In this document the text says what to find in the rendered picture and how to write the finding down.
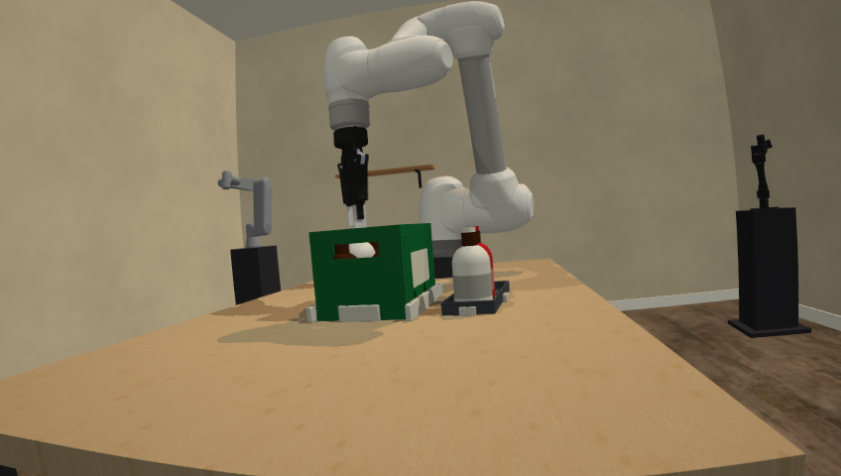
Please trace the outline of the white bottle with grey label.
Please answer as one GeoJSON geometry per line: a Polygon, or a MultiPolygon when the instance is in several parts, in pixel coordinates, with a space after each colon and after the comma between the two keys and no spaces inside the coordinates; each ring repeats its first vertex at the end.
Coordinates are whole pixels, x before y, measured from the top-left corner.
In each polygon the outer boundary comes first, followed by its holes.
{"type": "Polygon", "coordinates": [[[370,243],[354,243],[349,244],[350,253],[357,258],[373,257],[375,250],[370,243]]]}
{"type": "Polygon", "coordinates": [[[463,227],[452,258],[454,301],[493,299],[490,257],[477,244],[475,227],[463,227]]]}

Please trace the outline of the brown bottle with cream cap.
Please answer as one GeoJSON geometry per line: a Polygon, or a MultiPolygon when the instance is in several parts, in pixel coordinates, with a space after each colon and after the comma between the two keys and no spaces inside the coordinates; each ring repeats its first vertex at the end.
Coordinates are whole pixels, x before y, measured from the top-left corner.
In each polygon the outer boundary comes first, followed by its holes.
{"type": "Polygon", "coordinates": [[[333,260],[357,258],[349,252],[349,244],[334,245],[333,260]]]}

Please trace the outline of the red bottle with pale label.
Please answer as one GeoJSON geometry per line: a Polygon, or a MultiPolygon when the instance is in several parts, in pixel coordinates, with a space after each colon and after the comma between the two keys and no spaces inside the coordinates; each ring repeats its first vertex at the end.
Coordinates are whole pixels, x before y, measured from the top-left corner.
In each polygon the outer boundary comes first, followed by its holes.
{"type": "Polygon", "coordinates": [[[494,270],[493,270],[493,257],[492,257],[492,253],[491,253],[490,249],[489,249],[486,245],[484,245],[483,243],[481,243],[481,237],[480,237],[479,226],[470,226],[470,227],[475,227],[475,228],[476,228],[478,245],[479,245],[479,246],[481,246],[482,248],[484,248],[484,249],[487,251],[487,253],[488,253],[489,257],[490,257],[490,263],[491,263],[491,276],[492,276],[492,291],[493,291],[493,297],[494,297],[494,296],[495,296],[495,284],[494,284],[494,270]]]}

